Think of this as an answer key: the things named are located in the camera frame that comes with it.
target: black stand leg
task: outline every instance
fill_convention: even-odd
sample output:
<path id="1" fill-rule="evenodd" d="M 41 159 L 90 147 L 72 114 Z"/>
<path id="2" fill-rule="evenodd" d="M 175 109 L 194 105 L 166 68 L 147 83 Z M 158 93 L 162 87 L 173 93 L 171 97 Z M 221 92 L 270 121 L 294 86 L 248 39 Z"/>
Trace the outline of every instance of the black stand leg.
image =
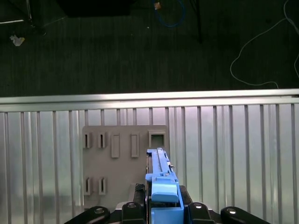
<path id="1" fill-rule="evenodd" d="M 196 18 L 197 18 L 198 40 L 199 40 L 200 43 L 202 43 L 199 0 L 196 0 Z"/>
<path id="2" fill-rule="evenodd" d="M 20 10 L 14 3 L 12 3 L 10 0 L 7 0 L 9 2 L 9 4 L 12 6 L 12 9 L 15 11 L 16 14 L 18 14 L 22 20 L 24 22 L 26 22 L 28 25 L 31 26 L 31 28 L 33 29 L 33 31 L 37 34 L 40 35 L 45 35 L 46 32 L 45 30 L 36 25 L 33 20 L 32 20 L 32 14 L 31 14 L 31 7 L 30 7 L 30 1 L 26 0 L 26 5 L 27 5 L 27 11 L 28 11 L 28 15 L 26 15 L 22 10 Z"/>

